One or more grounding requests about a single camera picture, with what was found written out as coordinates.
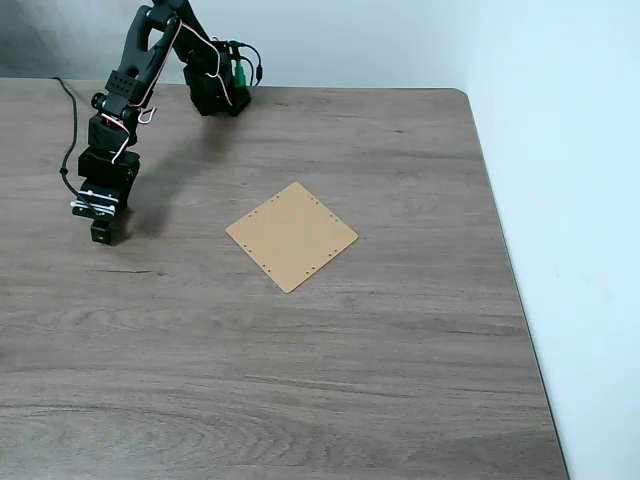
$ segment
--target wood grain surface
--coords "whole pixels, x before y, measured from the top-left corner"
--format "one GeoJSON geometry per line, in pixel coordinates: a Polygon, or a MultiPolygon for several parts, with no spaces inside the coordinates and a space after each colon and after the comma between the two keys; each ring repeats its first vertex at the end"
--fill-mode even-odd
{"type": "Polygon", "coordinates": [[[254,97],[157,88],[109,247],[69,98],[0,80],[0,478],[565,478],[465,96],[254,97]],[[360,238],[286,295],[225,228],[294,181],[360,238]]]}

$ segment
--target robotic arm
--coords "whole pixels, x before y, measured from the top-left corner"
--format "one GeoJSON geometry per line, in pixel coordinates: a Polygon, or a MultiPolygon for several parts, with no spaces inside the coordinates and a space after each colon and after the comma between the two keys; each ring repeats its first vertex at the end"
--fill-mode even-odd
{"type": "MultiPolygon", "coordinates": [[[[89,120],[89,147],[78,158],[78,175],[85,177],[73,214],[94,220],[91,237],[111,242],[110,222],[127,207],[131,186],[140,169],[140,156],[127,151],[137,142],[136,128],[151,122],[155,107],[149,100],[171,50],[186,64],[184,76],[191,100],[201,115],[228,112],[238,115],[251,101],[236,41],[211,41],[196,19],[188,0],[153,0],[140,7],[129,29],[122,61],[111,72],[105,89],[91,105],[97,113],[89,120]],[[162,38],[149,47],[152,29],[162,38]],[[232,61],[236,62],[234,76],[232,61]]],[[[258,83],[262,65],[257,68],[258,83]]],[[[61,169],[63,176],[66,168],[61,169]]]]}

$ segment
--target black cable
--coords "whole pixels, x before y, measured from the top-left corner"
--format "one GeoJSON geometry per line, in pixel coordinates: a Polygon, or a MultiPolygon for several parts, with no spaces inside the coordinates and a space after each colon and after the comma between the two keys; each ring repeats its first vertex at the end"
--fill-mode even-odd
{"type": "Polygon", "coordinates": [[[253,46],[253,45],[249,45],[248,43],[243,43],[243,42],[238,42],[237,40],[229,40],[227,42],[229,44],[230,47],[247,47],[250,48],[251,50],[254,51],[254,53],[256,54],[256,56],[258,57],[258,68],[256,68],[256,85],[260,85],[260,81],[262,80],[262,56],[260,55],[260,52],[253,46]]]}
{"type": "Polygon", "coordinates": [[[260,56],[260,52],[253,45],[249,45],[248,43],[243,43],[242,46],[253,50],[258,57],[258,68],[256,69],[256,85],[260,85],[260,81],[262,80],[262,57],[260,56]]]}
{"type": "Polygon", "coordinates": [[[89,203],[89,200],[87,200],[83,195],[80,195],[80,193],[78,193],[78,191],[71,186],[71,184],[69,183],[69,180],[67,180],[67,174],[69,173],[69,170],[67,169],[67,161],[69,160],[69,156],[71,155],[71,152],[73,152],[73,149],[76,148],[76,142],[78,141],[78,106],[76,105],[76,97],[74,97],[73,93],[69,91],[69,89],[64,84],[62,79],[60,77],[53,77],[53,80],[57,80],[58,82],[60,82],[62,89],[71,98],[71,104],[73,106],[73,140],[71,141],[71,146],[69,147],[69,150],[67,150],[67,153],[64,154],[64,158],[62,159],[62,166],[60,167],[60,175],[62,176],[62,181],[67,186],[69,191],[73,193],[78,200],[81,200],[82,202],[84,202],[87,205],[87,208],[91,211],[91,213],[93,213],[96,216],[96,218],[98,218],[100,217],[100,214],[98,213],[98,211],[95,208],[93,208],[91,206],[91,203],[89,203]]]}
{"type": "Polygon", "coordinates": [[[253,85],[253,77],[254,77],[254,74],[255,74],[255,71],[254,71],[254,68],[253,68],[253,62],[251,60],[249,60],[245,56],[240,56],[240,60],[244,60],[245,62],[247,62],[251,66],[251,82],[249,82],[249,86],[251,86],[251,85],[253,85]]]}

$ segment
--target wire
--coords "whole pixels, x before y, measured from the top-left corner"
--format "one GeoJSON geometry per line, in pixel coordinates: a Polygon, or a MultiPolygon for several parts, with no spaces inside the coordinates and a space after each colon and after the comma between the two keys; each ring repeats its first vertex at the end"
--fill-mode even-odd
{"type": "Polygon", "coordinates": [[[69,191],[73,193],[78,200],[80,200],[81,202],[87,205],[87,208],[91,211],[91,213],[93,213],[96,217],[100,217],[103,214],[98,213],[98,211],[91,206],[91,203],[89,202],[89,200],[87,200],[84,195],[80,195],[78,191],[75,188],[73,188],[73,186],[71,186],[71,184],[69,183],[69,180],[67,180],[67,174],[69,173],[69,170],[67,169],[67,161],[69,160],[69,156],[71,155],[71,152],[73,152],[73,149],[76,148],[76,143],[78,141],[78,106],[76,104],[76,97],[73,95],[73,93],[69,91],[69,89],[64,84],[62,79],[60,77],[53,77],[53,80],[57,80],[58,82],[60,82],[62,89],[71,98],[71,104],[73,106],[73,140],[71,141],[71,145],[69,146],[69,149],[67,150],[67,152],[64,154],[64,157],[62,158],[62,166],[60,167],[60,175],[62,176],[62,181],[64,182],[66,187],[69,189],[69,191]]]}
{"type": "Polygon", "coordinates": [[[131,138],[131,134],[129,133],[129,130],[127,129],[127,127],[125,127],[123,123],[120,123],[120,121],[118,121],[117,118],[112,117],[111,115],[107,115],[106,113],[101,113],[100,116],[105,120],[107,120],[107,122],[115,123],[118,127],[120,127],[122,130],[124,130],[127,133],[127,138],[125,138],[124,142],[122,143],[122,146],[111,159],[111,163],[115,164],[116,159],[122,154],[122,152],[124,152],[124,149],[127,148],[127,145],[129,145],[129,139],[131,138]]]}
{"type": "Polygon", "coordinates": [[[244,60],[249,65],[251,65],[251,82],[249,82],[249,86],[251,86],[251,85],[253,85],[253,77],[254,77],[254,74],[255,74],[255,69],[253,68],[253,62],[251,60],[249,60],[247,57],[245,57],[244,55],[240,56],[240,60],[244,60]]]}
{"type": "Polygon", "coordinates": [[[151,123],[151,120],[153,120],[153,116],[157,111],[158,111],[158,107],[154,106],[153,108],[149,108],[144,112],[140,112],[140,114],[138,115],[138,123],[140,125],[149,125],[151,123]],[[144,119],[145,115],[149,115],[149,118],[146,120],[144,119]]]}
{"type": "Polygon", "coordinates": [[[260,55],[260,52],[253,45],[249,45],[248,43],[242,43],[241,45],[243,47],[247,47],[253,50],[256,56],[258,57],[258,68],[256,69],[256,80],[257,80],[256,85],[260,85],[260,82],[262,81],[262,56],[260,55]]]}
{"type": "Polygon", "coordinates": [[[256,50],[256,48],[253,45],[249,45],[248,43],[243,43],[242,46],[250,48],[251,50],[253,50],[256,53],[257,57],[258,57],[258,65],[262,65],[262,57],[260,56],[260,52],[258,50],[256,50]]]}
{"type": "Polygon", "coordinates": [[[222,91],[224,92],[224,96],[227,98],[227,102],[229,102],[229,105],[233,105],[233,102],[231,101],[231,98],[229,98],[229,93],[227,92],[227,87],[224,84],[224,80],[220,76],[220,52],[218,51],[218,49],[209,40],[207,40],[202,35],[200,35],[195,28],[190,27],[189,25],[184,23],[182,20],[180,20],[180,27],[184,27],[187,30],[189,30],[196,37],[198,37],[201,41],[203,41],[205,44],[207,44],[208,46],[210,46],[211,48],[213,48],[216,51],[216,55],[218,57],[218,66],[216,67],[216,74],[215,75],[211,75],[210,73],[205,73],[205,75],[207,77],[217,78],[218,80],[220,80],[220,85],[222,85],[222,91]]]}

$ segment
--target white wall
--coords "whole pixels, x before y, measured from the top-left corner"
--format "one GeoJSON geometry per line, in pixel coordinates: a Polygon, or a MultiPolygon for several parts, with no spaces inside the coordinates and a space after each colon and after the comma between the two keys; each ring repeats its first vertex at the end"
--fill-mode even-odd
{"type": "MultiPolygon", "coordinates": [[[[640,2],[192,3],[260,47],[266,84],[469,94],[572,478],[640,478],[640,2]]],[[[106,79],[136,7],[2,0],[0,75],[106,79]]]]}
{"type": "Polygon", "coordinates": [[[491,0],[463,85],[570,470],[640,478],[640,3],[491,0]]]}
{"type": "MultiPolygon", "coordinates": [[[[9,46],[0,49],[0,76],[106,81],[144,3],[151,1],[0,0],[0,44],[9,46]]],[[[445,2],[190,3],[209,35],[260,49],[265,85],[451,86],[456,77],[450,51],[440,46],[451,21],[424,28],[429,9],[454,13],[445,2]]],[[[183,83],[182,67],[172,56],[160,81],[183,83]]]]}

